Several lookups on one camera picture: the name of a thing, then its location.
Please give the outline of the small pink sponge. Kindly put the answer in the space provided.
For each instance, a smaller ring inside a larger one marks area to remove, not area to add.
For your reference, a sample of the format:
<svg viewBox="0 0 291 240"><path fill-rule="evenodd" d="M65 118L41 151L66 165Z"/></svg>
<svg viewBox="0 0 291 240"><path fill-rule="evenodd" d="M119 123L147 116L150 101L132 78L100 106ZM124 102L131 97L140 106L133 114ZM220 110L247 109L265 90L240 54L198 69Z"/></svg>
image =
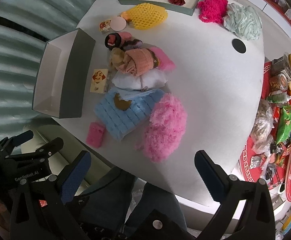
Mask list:
<svg viewBox="0 0 291 240"><path fill-rule="evenodd" d="M86 137L87 144L92 146L93 148L100 148L103 143L105 130L105 126L98 122L90 123L88 134Z"/></svg>

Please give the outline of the blue foam grid sheet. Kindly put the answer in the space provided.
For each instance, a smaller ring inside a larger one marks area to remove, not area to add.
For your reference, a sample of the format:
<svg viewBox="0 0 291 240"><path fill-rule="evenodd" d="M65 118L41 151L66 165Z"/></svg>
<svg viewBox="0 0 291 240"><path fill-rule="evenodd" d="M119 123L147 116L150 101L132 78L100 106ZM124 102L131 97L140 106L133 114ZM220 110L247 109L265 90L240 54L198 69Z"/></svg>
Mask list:
<svg viewBox="0 0 291 240"><path fill-rule="evenodd" d="M116 94L123 95L131 101L126 110L118 109L114 104ZM155 103L159 102L165 92L161 89L152 89L146 92L111 88L95 106L94 112L105 125L112 137L121 141L143 123L152 113Z"/></svg>

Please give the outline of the light pink fluffy pouf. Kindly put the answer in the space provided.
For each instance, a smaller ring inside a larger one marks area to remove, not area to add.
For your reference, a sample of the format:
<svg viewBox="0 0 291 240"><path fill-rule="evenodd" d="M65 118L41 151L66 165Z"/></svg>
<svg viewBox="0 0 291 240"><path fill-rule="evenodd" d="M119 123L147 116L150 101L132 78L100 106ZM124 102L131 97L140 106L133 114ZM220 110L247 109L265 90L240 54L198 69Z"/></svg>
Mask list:
<svg viewBox="0 0 291 240"><path fill-rule="evenodd" d="M180 145L186 131L187 112L182 102L171 93L165 93L155 103L135 149L143 152L153 163L167 159Z"/></svg>

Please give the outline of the brown round sponge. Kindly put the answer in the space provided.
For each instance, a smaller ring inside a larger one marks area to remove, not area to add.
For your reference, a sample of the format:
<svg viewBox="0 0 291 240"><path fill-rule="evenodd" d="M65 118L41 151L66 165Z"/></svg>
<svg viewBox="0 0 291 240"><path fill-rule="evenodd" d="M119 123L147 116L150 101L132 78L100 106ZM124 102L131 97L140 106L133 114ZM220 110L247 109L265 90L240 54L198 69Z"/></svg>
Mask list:
<svg viewBox="0 0 291 240"><path fill-rule="evenodd" d="M121 111L125 111L127 110L130 106L131 106L131 103L132 101L129 100L129 101L125 101L123 100L121 97L120 97L120 94L119 93L116 93L114 98L113 98L113 101L114 101L114 105L117 109L121 110Z"/></svg>

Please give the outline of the white drawstring fabric bag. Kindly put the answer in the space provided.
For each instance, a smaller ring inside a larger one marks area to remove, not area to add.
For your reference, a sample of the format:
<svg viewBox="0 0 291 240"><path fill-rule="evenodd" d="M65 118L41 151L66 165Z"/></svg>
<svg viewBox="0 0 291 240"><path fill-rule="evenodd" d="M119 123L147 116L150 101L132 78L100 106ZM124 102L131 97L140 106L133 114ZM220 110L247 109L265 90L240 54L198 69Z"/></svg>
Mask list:
<svg viewBox="0 0 291 240"><path fill-rule="evenodd" d="M117 72L112 78L112 83L120 89L149 90L164 87L167 83L167 76L158 69L152 69L140 76Z"/></svg>

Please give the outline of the salmon pink knitted cloth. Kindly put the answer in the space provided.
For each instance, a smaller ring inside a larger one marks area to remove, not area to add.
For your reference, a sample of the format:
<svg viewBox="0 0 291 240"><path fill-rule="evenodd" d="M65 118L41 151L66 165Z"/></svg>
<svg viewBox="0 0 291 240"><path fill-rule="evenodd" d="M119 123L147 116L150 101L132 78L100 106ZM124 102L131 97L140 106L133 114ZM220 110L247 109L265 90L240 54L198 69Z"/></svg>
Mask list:
<svg viewBox="0 0 291 240"><path fill-rule="evenodd" d="M124 53L121 64L116 69L124 74L141 76L155 67L155 59L149 49L131 49Z"/></svg>

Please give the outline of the large pink foam sponge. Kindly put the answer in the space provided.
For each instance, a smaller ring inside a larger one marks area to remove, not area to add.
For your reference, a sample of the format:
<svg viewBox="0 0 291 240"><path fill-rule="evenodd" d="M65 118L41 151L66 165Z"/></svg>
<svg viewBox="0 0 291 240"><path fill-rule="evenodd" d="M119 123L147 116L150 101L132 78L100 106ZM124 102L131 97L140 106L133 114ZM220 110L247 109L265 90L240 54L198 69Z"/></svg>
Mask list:
<svg viewBox="0 0 291 240"><path fill-rule="evenodd" d="M167 56L167 54L158 47L150 47L150 51L152 51L156 58L158 59L157 68L163 72L170 72L176 68L174 62Z"/></svg>

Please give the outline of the yellow foam fruit net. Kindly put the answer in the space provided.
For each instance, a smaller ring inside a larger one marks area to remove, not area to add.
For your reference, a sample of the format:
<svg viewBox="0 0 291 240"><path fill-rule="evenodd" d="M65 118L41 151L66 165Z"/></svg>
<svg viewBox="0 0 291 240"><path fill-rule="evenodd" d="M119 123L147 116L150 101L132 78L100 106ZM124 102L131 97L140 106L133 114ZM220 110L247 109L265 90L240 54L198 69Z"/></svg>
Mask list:
<svg viewBox="0 0 291 240"><path fill-rule="evenodd" d="M164 7L151 3L141 3L126 11L131 17L132 26L137 30L148 30L168 18L168 12Z"/></svg>

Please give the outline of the tan knitted cloth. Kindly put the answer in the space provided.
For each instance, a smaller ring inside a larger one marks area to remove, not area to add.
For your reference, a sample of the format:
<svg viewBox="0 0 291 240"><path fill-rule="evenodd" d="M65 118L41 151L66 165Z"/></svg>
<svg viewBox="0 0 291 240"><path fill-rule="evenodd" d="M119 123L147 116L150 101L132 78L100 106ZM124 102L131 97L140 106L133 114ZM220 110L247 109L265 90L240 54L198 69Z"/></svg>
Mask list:
<svg viewBox="0 0 291 240"><path fill-rule="evenodd" d="M111 69L118 69L123 64L125 52L120 48L113 48L110 52L109 67Z"/></svg>

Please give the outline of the glass jar with gold lid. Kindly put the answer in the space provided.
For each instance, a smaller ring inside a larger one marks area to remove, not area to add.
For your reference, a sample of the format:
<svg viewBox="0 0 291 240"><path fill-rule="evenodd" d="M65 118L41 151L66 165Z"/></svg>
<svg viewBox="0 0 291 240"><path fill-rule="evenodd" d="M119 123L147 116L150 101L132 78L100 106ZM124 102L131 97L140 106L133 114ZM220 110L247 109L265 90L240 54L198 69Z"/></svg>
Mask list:
<svg viewBox="0 0 291 240"><path fill-rule="evenodd" d="M291 81L291 54L285 53L278 59L272 60L271 74L284 74Z"/></svg>

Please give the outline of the purple dark knitted sock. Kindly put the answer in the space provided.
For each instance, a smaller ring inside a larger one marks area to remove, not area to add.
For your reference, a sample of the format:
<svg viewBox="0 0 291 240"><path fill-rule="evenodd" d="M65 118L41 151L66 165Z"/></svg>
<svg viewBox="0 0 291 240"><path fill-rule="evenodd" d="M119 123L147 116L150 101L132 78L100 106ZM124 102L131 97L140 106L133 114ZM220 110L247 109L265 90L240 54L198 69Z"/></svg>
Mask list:
<svg viewBox="0 0 291 240"><path fill-rule="evenodd" d="M132 49L138 49L138 48L141 48L142 45L143 45L143 42L138 39L126 40L121 46L121 50L127 51L127 50L132 50Z"/></svg>

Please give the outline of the small cartoon tissue pack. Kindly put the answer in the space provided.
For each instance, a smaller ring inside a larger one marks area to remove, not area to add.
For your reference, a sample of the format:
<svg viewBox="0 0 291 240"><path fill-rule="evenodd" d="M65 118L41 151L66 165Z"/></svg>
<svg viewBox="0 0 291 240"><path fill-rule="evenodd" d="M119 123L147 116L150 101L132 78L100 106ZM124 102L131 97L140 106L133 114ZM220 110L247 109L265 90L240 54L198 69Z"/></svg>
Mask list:
<svg viewBox="0 0 291 240"><path fill-rule="evenodd" d="M111 31L111 20L105 20L103 22L101 22L99 24L99 31L102 33L102 34L105 34L105 33L108 33L109 31Z"/></svg>

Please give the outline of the pink round powder puff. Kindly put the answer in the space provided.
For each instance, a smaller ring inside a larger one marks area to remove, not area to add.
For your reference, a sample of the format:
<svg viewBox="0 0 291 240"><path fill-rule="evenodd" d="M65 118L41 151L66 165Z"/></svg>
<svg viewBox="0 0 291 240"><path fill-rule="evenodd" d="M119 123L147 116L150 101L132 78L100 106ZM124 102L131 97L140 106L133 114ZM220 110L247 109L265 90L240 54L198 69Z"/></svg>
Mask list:
<svg viewBox="0 0 291 240"><path fill-rule="evenodd" d="M126 20L121 16L113 17L110 20L110 28L114 31L122 31L125 29L126 25Z"/></svg>

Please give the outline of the orange fabric flower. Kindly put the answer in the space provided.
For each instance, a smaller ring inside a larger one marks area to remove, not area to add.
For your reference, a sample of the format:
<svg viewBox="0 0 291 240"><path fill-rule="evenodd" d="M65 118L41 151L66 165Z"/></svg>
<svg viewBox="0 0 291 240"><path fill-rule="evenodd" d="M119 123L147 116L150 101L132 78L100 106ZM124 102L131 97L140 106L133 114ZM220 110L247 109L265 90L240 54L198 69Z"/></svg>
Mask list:
<svg viewBox="0 0 291 240"><path fill-rule="evenodd" d="M131 17L129 16L129 14L124 11L121 13L120 15L127 23L130 23L132 21Z"/></svg>

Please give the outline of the magenta fluffy yarn ball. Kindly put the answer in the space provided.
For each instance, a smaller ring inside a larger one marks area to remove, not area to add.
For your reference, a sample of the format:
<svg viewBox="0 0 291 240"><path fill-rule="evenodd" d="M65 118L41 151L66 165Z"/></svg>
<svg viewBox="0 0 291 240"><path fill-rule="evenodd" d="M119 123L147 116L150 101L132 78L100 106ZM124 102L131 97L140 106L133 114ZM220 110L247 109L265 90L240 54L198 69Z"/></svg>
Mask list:
<svg viewBox="0 0 291 240"><path fill-rule="evenodd" d="M197 3L199 19L205 23L223 24L228 0L202 0Z"/></svg>

